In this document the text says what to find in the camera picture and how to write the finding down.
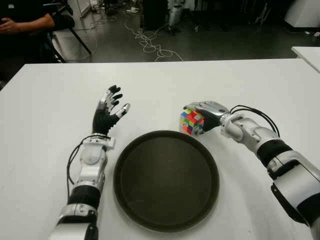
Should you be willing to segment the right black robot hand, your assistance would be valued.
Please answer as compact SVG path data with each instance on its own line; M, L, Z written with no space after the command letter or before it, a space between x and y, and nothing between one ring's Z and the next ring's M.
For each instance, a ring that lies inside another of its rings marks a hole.
M215 127L220 126L221 118L223 117L223 115L230 113L230 111L225 106L211 100L192 102L185 105L183 109L196 111L203 116L203 127L198 132L198 135L201 135L212 130Z

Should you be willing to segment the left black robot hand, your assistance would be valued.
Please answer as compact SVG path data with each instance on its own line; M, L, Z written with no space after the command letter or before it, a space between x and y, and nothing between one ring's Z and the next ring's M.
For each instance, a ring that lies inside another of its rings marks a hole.
M117 111L112 113L113 109L120 103L119 99L123 97L122 93L119 93L121 88L117 85L112 85L107 89L101 99L98 101L93 121L92 121L92 133L108 135L109 130L116 125L116 123L128 113L131 105L126 103L120 107Z

